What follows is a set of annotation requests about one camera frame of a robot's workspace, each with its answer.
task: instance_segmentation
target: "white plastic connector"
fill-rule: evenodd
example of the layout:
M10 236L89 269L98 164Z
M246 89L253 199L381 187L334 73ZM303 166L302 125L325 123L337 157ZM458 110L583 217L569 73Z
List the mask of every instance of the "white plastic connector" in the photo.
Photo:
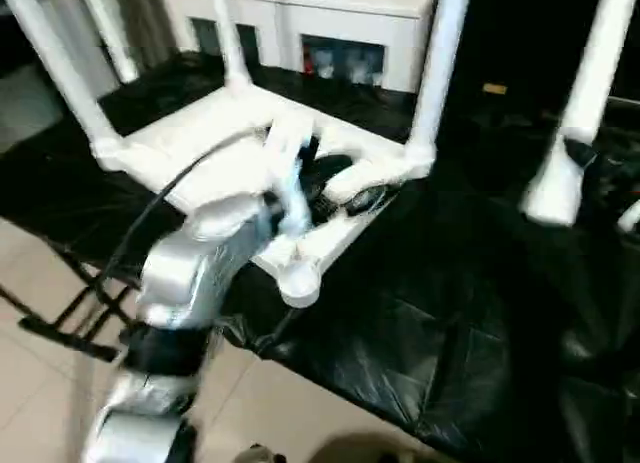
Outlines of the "white plastic connector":
M293 308L308 308L320 296L320 270L309 260L295 260L283 267L277 283L282 299Z

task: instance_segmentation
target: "white cabinet door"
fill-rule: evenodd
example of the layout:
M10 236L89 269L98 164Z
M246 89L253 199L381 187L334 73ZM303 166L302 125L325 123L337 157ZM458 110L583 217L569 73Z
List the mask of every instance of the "white cabinet door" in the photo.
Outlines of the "white cabinet door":
M200 43L192 19L215 20L211 0L165 0L180 50L198 51ZM260 64L283 66L276 26L276 4L258 0L227 0L236 24L255 28Z
M384 47L382 87L416 91L424 41L419 19L280 5L286 68L303 71L303 36L319 36Z

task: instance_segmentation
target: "small object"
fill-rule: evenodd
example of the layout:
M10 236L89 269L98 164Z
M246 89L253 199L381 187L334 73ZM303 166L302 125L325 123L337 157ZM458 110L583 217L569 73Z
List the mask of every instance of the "small object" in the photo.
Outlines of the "small object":
M397 185L390 184L365 188L349 200L344 205L344 209L349 216L371 213L382 208L398 192L398 189Z
M333 52L328 48L318 48L312 54L318 76L324 79L333 78L333 73L335 72Z

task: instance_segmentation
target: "black metal stand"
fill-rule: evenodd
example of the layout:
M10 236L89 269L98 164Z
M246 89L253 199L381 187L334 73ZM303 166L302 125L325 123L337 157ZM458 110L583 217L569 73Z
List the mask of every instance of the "black metal stand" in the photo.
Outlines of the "black metal stand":
M94 343L93 340L111 317L117 317L126 327L131 325L131 318L122 310L121 304L131 292L132 288L125 286L115 298L112 298L102 286L97 287L95 289L95 295L98 301L102 303L103 308L101 308L93 324L86 331L83 331L85 324L88 322L82 321L76 325L75 329L71 332L64 332L61 329L64 323L81 308L82 303L87 300L87 297L91 293L94 293L93 286L100 277L100 273L96 276L91 276L82 266L82 263L72 255L60 252L55 248L52 249L86 285L82 291L71 300L69 305L67 305L55 321L52 323L46 321L41 315L20 301L16 295L6 288L3 288L2 285L0 285L0 298L6 300L16 310L25 315L18 322L18 325L23 330L42 336L72 350L81 351L93 358L98 358L106 362L113 361L118 354L118 350L111 346Z

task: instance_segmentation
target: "black plastic sheet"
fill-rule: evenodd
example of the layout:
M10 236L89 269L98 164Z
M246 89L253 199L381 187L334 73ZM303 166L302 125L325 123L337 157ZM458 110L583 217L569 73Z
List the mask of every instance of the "black plastic sheet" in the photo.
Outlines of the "black plastic sheet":
M256 82L404 141L410 98L275 69ZM124 134L222 85L218 60L183 55L103 103ZM600 228L545 227L516 203L553 122L449 115L428 180L328 271L306 310L247 265L220 324L273 359L464 462L640 462L640 249ZM0 213L104 266L152 195L105 173L71 119L0 158ZM183 215L165 204L118 276Z

